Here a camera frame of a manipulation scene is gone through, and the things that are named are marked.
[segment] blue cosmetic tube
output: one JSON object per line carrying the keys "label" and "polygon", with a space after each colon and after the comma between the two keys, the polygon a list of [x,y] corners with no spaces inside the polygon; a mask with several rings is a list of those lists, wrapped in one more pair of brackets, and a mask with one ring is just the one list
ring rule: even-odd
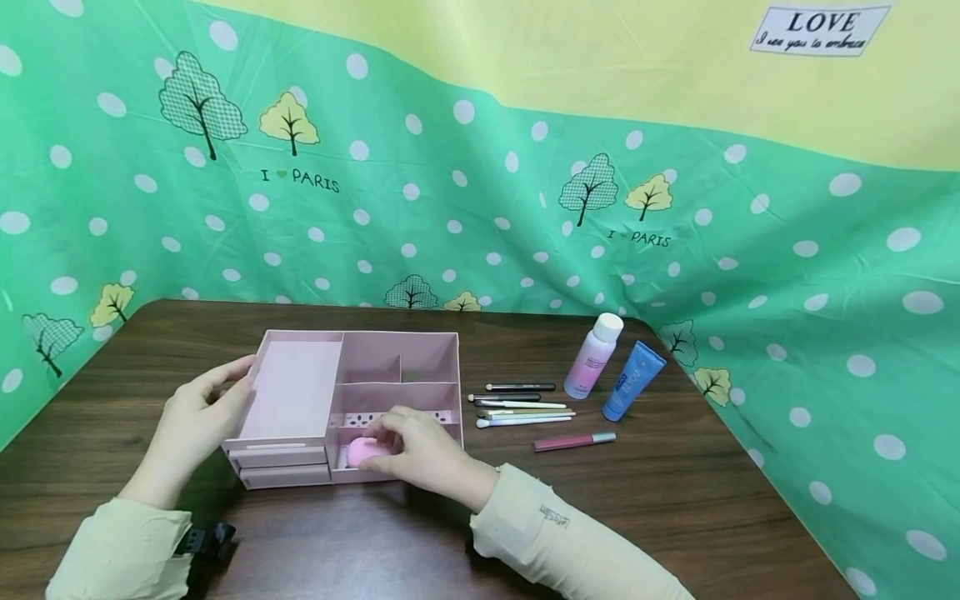
{"label": "blue cosmetic tube", "polygon": [[603,416],[607,420],[621,420],[636,397],[640,395],[647,384],[663,369],[666,361],[656,352],[637,342],[630,352],[627,364],[623,366],[620,378],[613,386],[613,393],[603,405]]}

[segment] human hand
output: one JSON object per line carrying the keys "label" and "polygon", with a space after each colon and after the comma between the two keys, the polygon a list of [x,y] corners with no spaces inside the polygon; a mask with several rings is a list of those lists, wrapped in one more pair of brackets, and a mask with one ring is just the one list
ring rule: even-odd
{"label": "human hand", "polygon": [[500,474],[470,458],[430,416],[395,406],[375,420],[364,437],[401,449],[393,456],[374,456],[364,470],[392,475],[418,488],[456,500],[479,513],[487,505]]}
{"label": "human hand", "polygon": [[[176,505],[193,471],[236,433],[250,396],[247,372],[254,358],[238,358],[177,388],[163,407],[146,456],[118,497],[161,510]],[[214,389],[229,381],[236,383],[217,398]]]}

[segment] white label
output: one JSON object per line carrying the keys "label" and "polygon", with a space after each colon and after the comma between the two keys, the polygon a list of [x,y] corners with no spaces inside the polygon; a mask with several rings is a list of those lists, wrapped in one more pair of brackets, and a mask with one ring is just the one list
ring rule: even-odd
{"label": "white label", "polygon": [[858,9],[770,7],[750,49],[814,57],[858,57],[890,11],[889,6]]}

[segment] sleeve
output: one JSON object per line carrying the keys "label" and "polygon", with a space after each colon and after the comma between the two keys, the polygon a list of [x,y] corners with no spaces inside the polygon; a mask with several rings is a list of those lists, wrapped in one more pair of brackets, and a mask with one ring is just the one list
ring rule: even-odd
{"label": "sleeve", "polygon": [[473,546],[569,600],[693,600],[642,550],[510,465],[470,520]]}
{"label": "sleeve", "polygon": [[47,600],[180,600],[192,555],[174,556],[190,513],[114,498],[86,519]]}

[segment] green fabric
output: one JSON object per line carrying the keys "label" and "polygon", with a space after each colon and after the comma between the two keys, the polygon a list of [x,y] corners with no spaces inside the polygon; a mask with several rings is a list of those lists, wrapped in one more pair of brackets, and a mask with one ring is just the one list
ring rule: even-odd
{"label": "green fabric", "polygon": [[861,595],[960,588],[956,174],[504,108],[190,3],[97,8],[0,20],[0,443],[150,300],[618,312]]}

